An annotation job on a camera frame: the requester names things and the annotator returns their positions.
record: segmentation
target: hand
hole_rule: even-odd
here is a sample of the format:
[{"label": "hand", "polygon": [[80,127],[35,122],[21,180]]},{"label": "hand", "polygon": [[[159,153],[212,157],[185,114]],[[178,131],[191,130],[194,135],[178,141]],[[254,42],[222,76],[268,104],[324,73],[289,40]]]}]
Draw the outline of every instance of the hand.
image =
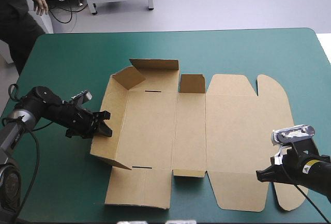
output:
[{"label": "hand", "polygon": [[33,0],[33,10],[37,11],[36,14],[42,16],[44,13],[48,14],[48,5],[46,0]]}]

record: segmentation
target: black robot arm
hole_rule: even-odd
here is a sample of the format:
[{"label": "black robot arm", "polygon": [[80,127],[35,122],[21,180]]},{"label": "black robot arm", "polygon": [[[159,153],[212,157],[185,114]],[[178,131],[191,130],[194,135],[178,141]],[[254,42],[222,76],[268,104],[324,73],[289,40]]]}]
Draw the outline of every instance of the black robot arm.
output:
[{"label": "black robot arm", "polygon": [[330,156],[320,155],[312,139],[315,130],[299,125],[274,131],[272,143],[279,152],[271,158],[271,166],[257,171],[261,182],[302,185],[331,199]]},{"label": "black robot arm", "polygon": [[92,138],[95,134],[111,137],[112,130],[104,123],[110,113],[91,112],[81,107],[91,98],[89,91],[83,91],[64,101],[43,86],[34,87],[20,99],[12,98],[18,103],[2,120],[4,127],[0,130],[0,224],[14,223],[21,208],[21,177],[12,153],[21,137],[31,133],[41,117],[67,127],[69,138]]}]

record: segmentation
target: yellow label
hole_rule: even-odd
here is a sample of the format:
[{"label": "yellow label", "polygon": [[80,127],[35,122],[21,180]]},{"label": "yellow label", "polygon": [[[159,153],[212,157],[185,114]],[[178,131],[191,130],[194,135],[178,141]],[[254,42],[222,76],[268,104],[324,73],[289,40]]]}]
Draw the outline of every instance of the yellow label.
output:
[{"label": "yellow label", "polygon": [[320,162],[320,161],[319,161],[319,160],[316,160],[316,159],[313,159],[313,160],[307,162],[306,165],[307,165],[307,166],[313,166],[314,164],[316,164],[316,163],[318,163],[318,162]]},{"label": "yellow label", "polygon": [[308,174],[310,168],[311,168],[314,164],[316,164],[316,163],[318,163],[318,162],[320,162],[320,161],[319,161],[319,160],[316,160],[316,159],[313,159],[313,160],[308,161],[308,162],[304,165],[304,168],[302,169],[302,173],[304,173],[304,174]]}]

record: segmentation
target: box slot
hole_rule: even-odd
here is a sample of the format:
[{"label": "box slot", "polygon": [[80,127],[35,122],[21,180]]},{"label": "box slot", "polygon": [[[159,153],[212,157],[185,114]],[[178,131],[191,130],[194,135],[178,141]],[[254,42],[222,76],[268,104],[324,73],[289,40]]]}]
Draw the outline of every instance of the box slot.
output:
[{"label": "box slot", "polygon": [[147,166],[132,166],[132,168],[152,169],[152,167],[147,167]]}]

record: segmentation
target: cardboard box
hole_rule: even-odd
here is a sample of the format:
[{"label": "cardboard box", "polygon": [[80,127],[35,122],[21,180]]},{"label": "cardboard box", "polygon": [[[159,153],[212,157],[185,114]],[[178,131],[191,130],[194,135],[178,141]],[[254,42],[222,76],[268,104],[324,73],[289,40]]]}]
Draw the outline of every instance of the cardboard box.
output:
[{"label": "cardboard box", "polygon": [[[172,174],[207,171],[221,208],[263,210],[269,183],[255,171],[277,151],[272,131],[294,125],[283,88],[259,75],[257,95],[245,76],[216,74],[206,93],[201,74],[179,81],[177,60],[130,61],[111,76],[101,106],[113,137],[94,137],[91,147],[114,166],[105,204],[169,208]],[[294,186],[275,188],[285,210],[302,204]]]}]

